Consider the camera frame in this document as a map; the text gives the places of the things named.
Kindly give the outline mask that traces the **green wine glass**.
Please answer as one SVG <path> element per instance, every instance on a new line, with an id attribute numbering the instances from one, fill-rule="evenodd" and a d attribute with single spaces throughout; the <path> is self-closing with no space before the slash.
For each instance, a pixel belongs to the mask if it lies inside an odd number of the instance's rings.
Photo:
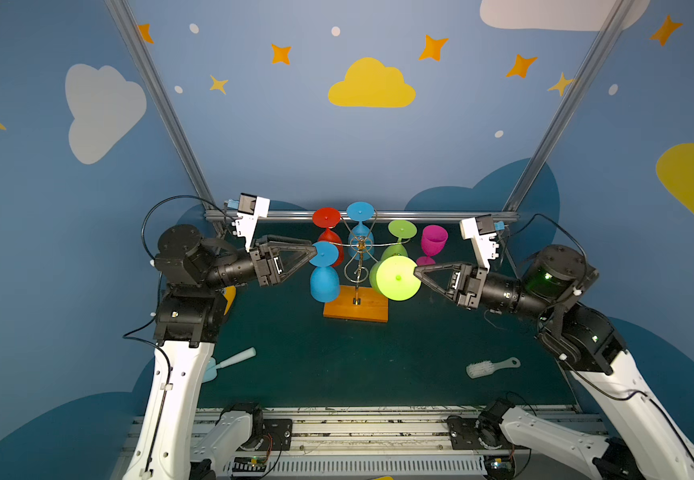
<path id="1" fill-rule="evenodd" d="M 416 236 L 417 227 L 408 220 L 393 220 L 388 224 L 388 230 L 396 238 L 396 242 L 386 247 L 381 260 L 395 256 L 407 257 L 405 243 Z"/>
<path id="2" fill-rule="evenodd" d="M 421 288 L 415 276 L 417 264 L 406 256 L 391 256 L 376 264 L 370 274 L 371 286 L 393 301 L 406 301 Z"/>

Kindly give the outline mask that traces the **magenta wine glass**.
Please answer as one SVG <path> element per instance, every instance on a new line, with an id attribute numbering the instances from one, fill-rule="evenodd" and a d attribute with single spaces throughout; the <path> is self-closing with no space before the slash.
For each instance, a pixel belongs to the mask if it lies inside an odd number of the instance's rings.
<path id="1" fill-rule="evenodd" d="M 448 231 L 439 225 L 428 225 L 422 231 L 421 249 L 423 255 L 416 260 L 418 266 L 435 264 L 435 256 L 445 247 L 449 238 Z"/>

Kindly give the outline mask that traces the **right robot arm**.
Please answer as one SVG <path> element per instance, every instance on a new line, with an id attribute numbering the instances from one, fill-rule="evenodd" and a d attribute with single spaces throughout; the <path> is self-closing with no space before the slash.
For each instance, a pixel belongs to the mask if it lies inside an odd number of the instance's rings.
<path id="1" fill-rule="evenodd" d="M 547 246 L 521 278 L 468 263 L 422 266 L 414 275 L 460 307 L 483 306 L 536 323 L 538 342 L 589 392 L 616 432 L 588 435 L 499 398 L 474 422 L 483 448 L 526 447 L 590 479 L 694 479 L 694 444 L 648 386 L 609 318 L 580 301 L 599 276 L 583 253 Z"/>

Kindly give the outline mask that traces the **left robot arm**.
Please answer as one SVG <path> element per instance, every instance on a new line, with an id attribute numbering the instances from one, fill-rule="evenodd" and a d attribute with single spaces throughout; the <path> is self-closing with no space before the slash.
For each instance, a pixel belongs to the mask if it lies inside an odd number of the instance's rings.
<path id="1" fill-rule="evenodd" d="M 193 225 L 167 229 L 158 240 L 155 268 L 166 290 L 155 311 L 149 346 L 155 350 L 152 387 L 127 479 L 214 479 L 243 446 L 270 445 L 263 414 L 242 404 L 222 414 L 191 443 L 202 379 L 226 323 L 224 289 L 258 282 L 278 285 L 316 256 L 307 240 L 277 235 L 238 250 L 207 239 Z"/>

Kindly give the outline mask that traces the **front blue wine glass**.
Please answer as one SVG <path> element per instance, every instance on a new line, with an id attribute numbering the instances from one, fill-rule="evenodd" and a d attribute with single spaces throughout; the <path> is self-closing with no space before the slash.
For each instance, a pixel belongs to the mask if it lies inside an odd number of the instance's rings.
<path id="1" fill-rule="evenodd" d="M 339 258 L 338 248 L 329 242 L 319 241 L 314 244 L 316 255 L 310 260 L 314 270 L 310 276 L 310 293 L 321 303 L 330 303 L 340 294 L 339 276 L 333 265 Z"/>

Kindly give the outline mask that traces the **blue wine glass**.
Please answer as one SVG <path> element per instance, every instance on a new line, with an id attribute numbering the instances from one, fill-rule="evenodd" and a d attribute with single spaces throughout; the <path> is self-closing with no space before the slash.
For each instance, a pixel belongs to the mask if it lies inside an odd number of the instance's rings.
<path id="1" fill-rule="evenodd" d="M 314 270 L 310 276 L 310 293 L 321 303 L 330 303 L 340 294 L 339 276 L 333 265 L 339 258 L 338 248 L 329 242 L 319 241 L 314 244 L 316 255 L 310 260 Z"/>
<path id="2" fill-rule="evenodd" d="M 354 202 L 346 209 L 347 216 L 350 220 L 356 222 L 351 228 L 348 235 L 348 254 L 349 258 L 359 258 L 360 253 L 358 246 L 360 241 L 364 242 L 367 254 L 373 254 L 374 251 L 374 235 L 369 228 L 368 223 L 374 219 L 374 207 L 363 201 Z"/>

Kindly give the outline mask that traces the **red wine glass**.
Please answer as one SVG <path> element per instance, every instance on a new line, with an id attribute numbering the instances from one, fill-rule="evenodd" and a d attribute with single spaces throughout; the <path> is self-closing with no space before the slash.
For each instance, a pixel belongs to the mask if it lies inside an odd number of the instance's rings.
<path id="1" fill-rule="evenodd" d="M 316 210 L 312 215 L 312 222 L 319 228 L 323 229 L 323 232 L 318 237 L 319 241 L 326 241 L 336 246 L 338 251 L 338 258 L 333 264 L 337 267 L 342 264 L 344 259 L 344 248 L 343 241 L 341 237 L 334 231 L 335 227 L 341 222 L 340 212 L 331 207 L 324 207 Z"/>

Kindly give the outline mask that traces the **back blue wine glass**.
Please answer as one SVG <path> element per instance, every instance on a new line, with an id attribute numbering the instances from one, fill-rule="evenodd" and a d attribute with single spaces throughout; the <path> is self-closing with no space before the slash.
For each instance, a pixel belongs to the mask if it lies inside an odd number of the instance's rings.
<path id="1" fill-rule="evenodd" d="M 369 228 L 368 223 L 374 219 L 374 207 L 363 201 L 354 202 L 346 209 L 347 216 L 350 220 L 356 222 L 351 228 L 348 235 L 348 254 L 349 258 L 359 258 L 360 253 L 358 246 L 360 241 L 364 242 L 367 254 L 373 254 L 374 251 L 374 235 Z"/>

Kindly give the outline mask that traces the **wooden rack base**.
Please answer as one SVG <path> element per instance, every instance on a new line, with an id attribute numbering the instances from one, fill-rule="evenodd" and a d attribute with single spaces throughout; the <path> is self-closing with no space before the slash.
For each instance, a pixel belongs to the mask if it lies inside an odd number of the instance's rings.
<path id="1" fill-rule="evenodd" d="M 323 316 L 373 323 L 387 323 L 389 300 L 372 288 L 341 286 L 339 296 L 326 303 Z"/>

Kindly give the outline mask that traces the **white scrub brush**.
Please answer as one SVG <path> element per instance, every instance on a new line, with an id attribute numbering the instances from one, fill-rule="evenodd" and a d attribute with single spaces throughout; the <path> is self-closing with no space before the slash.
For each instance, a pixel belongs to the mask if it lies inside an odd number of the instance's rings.
<path id="1" fill-rule="evenodd" d="M 510 357 L 499 362 L 481 361 L 469 364 L 465 371 L 470 379 L 478 379 L 490 376 L 499 370 L 516 369 L 521 366 L 521 361 L 516 357 Z"/>

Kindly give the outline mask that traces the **light blue plastic scoop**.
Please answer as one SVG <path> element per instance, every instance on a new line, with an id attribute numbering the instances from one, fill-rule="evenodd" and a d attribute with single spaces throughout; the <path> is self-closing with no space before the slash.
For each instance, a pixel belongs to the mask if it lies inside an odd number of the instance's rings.
<path id="1" fill-rule="evenodd" d="M 211 357 L 204 371 L 202 382 L 208 383 L 217 378 L 218 371 L 231 367 L 233 365 L 239 364 L 241 362 L 247 361 L 254 358 L 257 355 L 257 351 L 254 347 L 250 347 L 243 350 L 225 360 L 217 362 L 215 358 Z"/>

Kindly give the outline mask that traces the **horizontal aluminium back rail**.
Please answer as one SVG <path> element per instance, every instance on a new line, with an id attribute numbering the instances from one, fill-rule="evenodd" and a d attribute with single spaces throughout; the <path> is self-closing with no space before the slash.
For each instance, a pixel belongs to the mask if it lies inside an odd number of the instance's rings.
<path id="1" fill-rule="evenodd" d="M 311 210 L 270 210 L 266 216 L 260 216 L 259 222 L 304 222 L 311 223 L 315 211 Z M 505 224 L 515 223 L 519 220 L 519 214 L 515 212 L 467 212 L 467 211 L 376 211 L 370 218 L 376 222 L 390 222 L 394 220 L 408 220 L 421 223 L 458 223 L 461 220 L 491 216 L 495 222 Z"/>

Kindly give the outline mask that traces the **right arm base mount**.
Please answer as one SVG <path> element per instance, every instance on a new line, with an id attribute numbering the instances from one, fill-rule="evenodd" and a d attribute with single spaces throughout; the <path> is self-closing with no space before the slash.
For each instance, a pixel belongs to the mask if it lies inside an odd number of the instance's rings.
<path id="1" fill-rule="evenodd" d="M 525 447 L 585 475 L 611 479 L 608 438 L 540 418 L 505 398 L 498 398 L 476 417 L 446 419 L 457 450 L 514 450 Z"/>

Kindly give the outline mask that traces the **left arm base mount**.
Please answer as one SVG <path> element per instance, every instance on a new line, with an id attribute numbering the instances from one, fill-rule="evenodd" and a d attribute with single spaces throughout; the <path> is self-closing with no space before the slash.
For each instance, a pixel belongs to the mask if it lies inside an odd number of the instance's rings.
<path id="1" fill-rule="evenodd" d="M 235 403 L 220 413 L 213 428 L 191 448 L 189 479 L 218 479 L 224 468 L 229 479 L 235 479 L 234 465 L 239 450 L 263 451 L 262 461 L 249 459 L 255 479 L 272 473 L 283 451 L 290 449 L 293 423 L 272 420 L 265 423 L 258 403 Z"/>

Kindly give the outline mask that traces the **front aluminium rail bed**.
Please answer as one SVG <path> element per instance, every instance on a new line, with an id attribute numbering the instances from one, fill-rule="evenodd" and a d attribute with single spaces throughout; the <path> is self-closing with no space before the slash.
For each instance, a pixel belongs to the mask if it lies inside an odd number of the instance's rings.
<path id="1" fill-rule="evenodd" d="M 478 443 L 462 448 L 447 420 L 474 418 L 467 406 L 406 407 L 274 407 L 264 412 L 266 423 L 289 423 L 275 434 L 286 449 L 272 453 L 273 479 L 481 479 L 486 460 L 517 461 L 522 478 L 567 468 L 524 447 L 486 450 Z"/>

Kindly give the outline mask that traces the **left aluminium frame post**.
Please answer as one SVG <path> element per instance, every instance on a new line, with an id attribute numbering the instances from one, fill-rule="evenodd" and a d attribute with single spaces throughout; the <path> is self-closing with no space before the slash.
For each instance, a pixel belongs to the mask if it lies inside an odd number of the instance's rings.
<path id="1" fill-rule="evenodd" d="M 217 209 L 217 206 L 212 204 L 214 198 L 205 175 L 176 115 L 128 2 L 123 0 L 105 0 L 104 3 L 142 77 L 193 189 L 198 197 L 204 199 L 203 205 L 206 208 L 212 207 Z"/>

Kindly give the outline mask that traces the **aluminium frame post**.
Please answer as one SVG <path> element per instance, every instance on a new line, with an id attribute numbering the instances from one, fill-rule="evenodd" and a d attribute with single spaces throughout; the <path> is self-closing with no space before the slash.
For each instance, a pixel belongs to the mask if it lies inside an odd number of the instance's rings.
<path id="1" fill-rule="evenodd" d="M 635 0 L 618 0 L 613 3 L 608 16 L 577 70 L 575 81 L 564 94 L 537 149 L 508 196 L 502 209 L 503 212 L 516 213 L 523 204 L 573 115 L 625 30 L 626 19 L 635 4 Z"/>
<path id="2" fill-rule="evenodd" d="M 105 0 L 104 3 L 142 77 L 193 189 L 198 197 L 204 199 L 203 205 L 206 208 L 212 207 L 217 209 L 217 206 L 212 204 L 214 198 L 205 175 L 176 115 L 128 2 L 123 0 Z"/>

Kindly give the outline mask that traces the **right aluminium frame post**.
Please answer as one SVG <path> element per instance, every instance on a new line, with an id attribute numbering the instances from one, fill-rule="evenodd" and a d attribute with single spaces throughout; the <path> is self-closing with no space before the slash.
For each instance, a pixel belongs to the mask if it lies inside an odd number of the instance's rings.
<path id="1" fill-rule="evenodd" d="M 502 209 L 503 212 L 516 213 L 523 204 L 573 115 L 625 30 L 626 19 L 635 4 L 635 0 L 618 0 L 613 3 L 608 16 L 577 70 L 575 81 L 564 94 L 537 149 L 508 196 Z"/>

